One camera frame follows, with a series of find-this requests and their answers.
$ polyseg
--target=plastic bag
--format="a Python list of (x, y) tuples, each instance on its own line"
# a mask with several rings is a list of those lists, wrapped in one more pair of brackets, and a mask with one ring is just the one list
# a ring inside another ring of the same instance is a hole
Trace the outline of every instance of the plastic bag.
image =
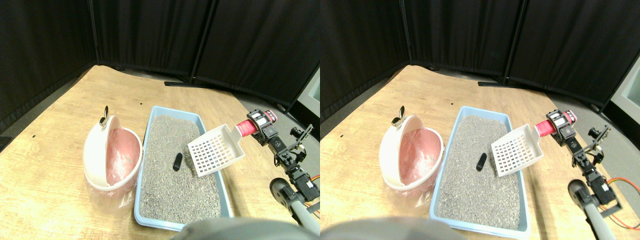
[[(400, 180), (404, 185), (426, 177), (435, 166), (440, 156), (440, 138), (429, 129), (416, 129), (403, 135), (400, 143), (398, 164)], [(425, 215), (429, 211), (431, 195), (439, 170), (428, 176), (422, 184), (415, 188), (399, 191), (386, 187), (389, 201), (401, 212), (414, 216)]]
[(125, 129), (109, 131), (107, 143), (107, 183), (114, 186), (125, 179), (136, 167), (140, 148), (138, 139)]
[(114, 186), (130, 174), (134, 174), (124, 185), (111, 191), (102, 191), (86, 182), (89, 199), (100, 212), (115, 216), (124, 216), (134, 205), (138, 172), (133, 172), (140, 158), (138, 138), (125, 129), (112, 129), (109, 132), (106, 152), (107, 183)]
[(125, 216), (131, 212), (136, 199), (136, 181), (138, 172), (122, 187), (112, 191), (95, 189), (88, 181), (86, 188), (91, 204), (104, 214)]

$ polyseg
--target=blue litter box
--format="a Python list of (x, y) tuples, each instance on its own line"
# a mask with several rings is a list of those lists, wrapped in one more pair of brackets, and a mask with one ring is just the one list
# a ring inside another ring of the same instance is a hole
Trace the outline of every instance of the blue litter box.
[[(509, 116), (504, 113), (496, 113), (494, 111), (487, 111), (479, 108), (472, 108), (468, 106), (463, 106), (460, 108), (460, 112), (458, 113), (458, 117), (456, 118), (456, 123), (453, 125), (453, 130), (451, 131), (451, 136), (449, 137), (449, 142), (447, 144), (447, 149), (445, 151), (444, 160), (442, 161), (442, 168), (440, 169), (441, 173), (444, 172), (447, 167), (447, 159), (449, 157), (449, 147), (453, 143), (453, 139), (456, 136), (456, 129), (458, 128), (458, 124), (462, 121), (467, 115), (477, 115), (487, 119), (498, 120), (504, 122), (504, 125), (507, 127), (507, 132), (511, 131), (511, 121), (509, 120)], [(480, 225), (477, 223), (469, 223), (466, 221), (453, 220), (449, 218), (441, 218), (438, 216), (438, 202), (440, 201), (440, 182), (442, 181), (442, 175), (438, 174), (438, 179), (436, 180), (435, 190), (433, 192), (433, 197), (431, 199), (431, 208), (429, 209), (429, 217), (434, 220), (442, 221), (452, 228), (457, 228), (461, 230), (467, 230), (472, 232), (480, 232), (484, 234), (491, 234), (495, 236), (501, 237), (511, 237), (518, 239), (529, 238), (531, 235), (531, 224), (529, 222), (529, 205), (527, 205), (527, 192), (524, 188), (524, 176), (522, 175), (522, 170), (514, 173), (518, 177), (518, 190), (520, 191), (520, 224), (518, 226), (518, 230), (511, 230), (499, 227), (492, 227), (486, 225)]]
[[(140, 225), (148, 226), (148, 227), (156, 227), (167, 230), (180, 231), (185, 226), (185, 224), (181, 223), (173, 223), (170, 221), (157, 220), (152, 218), (145, 218), (140, 215), (140, 193), (142, 189), (142, 175), (145, 169), (145, 157), (147, 155), (147, 137), (149, 134), (149, 130), (151, 128), (151, 123), (153, 122), (153, 118), (158, 115), (169, 115), (174, 118), (185, 119), (196, 123), (198, 129), (200, 130), (200, 135), (205, 134), (207, 130), (204, 128), (204, 124), (202, 123), (202, 119), (200, 115), (195, 113), (189, 113), (185, 111), (180, 111), (171, 108), (164, 108), (160, 106), (154, 106), (151, 109), (151, 115), (149, 115), (149, 122), (147, 124), (147, 131), (145, 132), (145, 142), (143, 146), (143, 157), (142, 164), (140, 165), (140, 174), (138, 175), (138, 186), (136, 187), (136, 203), (133, 209), (133, 214), (136, 217), (136, 221)], [(229, 206), (229, 197), (227, 195), (227, 189), (225, 189), (225, 182), (222, 179), (222, 173), (220, 171), (214, 172), (213, 175), (216, 177), (216, 186), (218, 187), (218, 194), (220, 196), (220, 213), (222, 217), (233, 217), (233, 211), (231, 211), (231, 206)]]

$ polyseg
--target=table surface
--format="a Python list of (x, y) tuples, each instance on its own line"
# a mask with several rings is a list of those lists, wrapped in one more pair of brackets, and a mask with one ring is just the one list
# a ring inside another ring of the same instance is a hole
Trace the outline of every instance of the table surface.
[[(103, 115), (116, 114), (142, 141), (153, 106), (197, 113), (207, 130), (233, 126), (247, 110), (229, 92), (164, 86), (162, 81), (94, 66), (0, 153), (0, 236), (29, 238), (168, 239), (176, 232), (136, 223), (133, 213), (107, 216), (89, 202), (83, 170), (86, 135)], [(269, 191), (273, 155), (253, 138), (246, 157), (222, 170), (235, 216), (295, 224)]]
[[(462, 106), (505, 113), (513, 128), (541, 122), (556, 109), (544, 93), (480, 87), (477, 81), (448, 77), (417, 66), (405, 67), (321, 141), (323, 228), (358, 218), (403, 215), (389, 204), (378, 163), (382, 137), (401, 106), (406, 115), (415, 114), (426, 127), (438, 131), (445, 145)], [(582, 138), (578, 139), (584, 146)], [(582, 173), (571, 167), (568, 149), (558, 146), (551, 137), (543, 138), (540, 146), (545, 157), (523, 170), (531, 239), (593, 239), (584, 213), (567, 192), (571, 180), (584, 180)], [(597, 168), (609, 176), (602, 165)], [(613, 189), (623, 206), (617, 217), (636, 224), (637, 216), (615, 184)], [(606, 222), (618, 239), (640, 238), (639, 231), (621, 228), (608, 219)], [(459, 232), (469, 239), (497, 238)]]

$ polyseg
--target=black curtain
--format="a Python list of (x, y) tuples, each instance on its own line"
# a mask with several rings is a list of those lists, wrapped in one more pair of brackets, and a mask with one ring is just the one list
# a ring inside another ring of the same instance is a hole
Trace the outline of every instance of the black curtain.
[(321, 122), (409, 62), (398, 1), (321, 1)]
[(640, 51), (640, 1), (529, 1), (510, 79), (603, 106)]
[(220, 1), (196, 79), (291, 106), (320, 64), (318, 1)]
[(190, 76), (211, 4), (93, 0), (99, 64)]
[(0, 132), (94, 63), (87, 1), (0, 1)]
[(502, 76), (519, 1), (404, 0), (412, 64)]

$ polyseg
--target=litter scoop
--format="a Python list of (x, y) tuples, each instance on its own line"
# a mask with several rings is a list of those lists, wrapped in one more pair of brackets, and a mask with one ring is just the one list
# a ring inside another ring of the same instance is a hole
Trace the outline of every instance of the litter scoop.
[(240, 139), (278, 120), (271, 110), (252, 111), (247, 117), (249, 119), (237, 124), (233, 131), (223, 124), (188, 144), (198, 177), (220, 171), (242, 159), (244, 151), (240, 147)]
[(521, 126), (491, 144), (498, 177), (509, 175), (536, 163), (544, 156), (540, 138), (557, 132), (558, 126), (573, 125), (577, 117), (571, 110), (552, 112), (549, 118), (534, 126)]

